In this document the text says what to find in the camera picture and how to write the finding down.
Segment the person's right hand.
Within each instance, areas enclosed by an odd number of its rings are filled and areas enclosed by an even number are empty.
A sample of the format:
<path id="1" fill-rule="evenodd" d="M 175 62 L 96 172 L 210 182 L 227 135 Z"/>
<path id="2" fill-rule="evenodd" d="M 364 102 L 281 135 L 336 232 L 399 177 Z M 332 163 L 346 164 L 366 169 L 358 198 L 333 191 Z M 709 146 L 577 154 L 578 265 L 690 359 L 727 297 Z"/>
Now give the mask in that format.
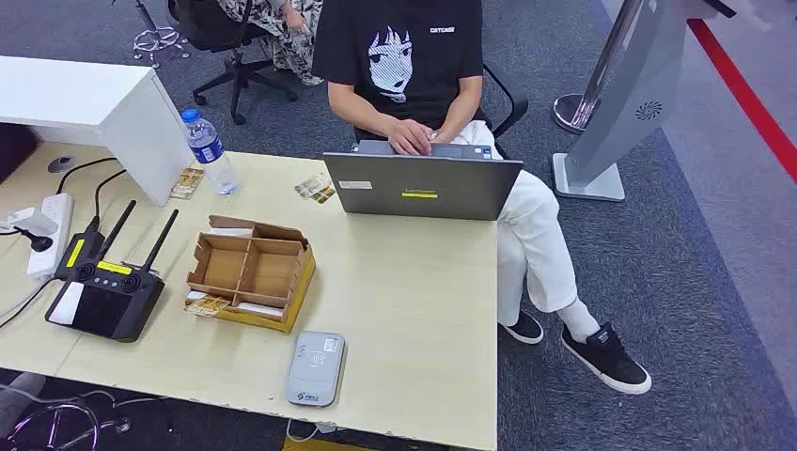
<path id="1" fill-rule="evenodd" d="M 429 156 L 432 129 L 411 119 L 391 118 L 383 134 L 397 154 Z"/>

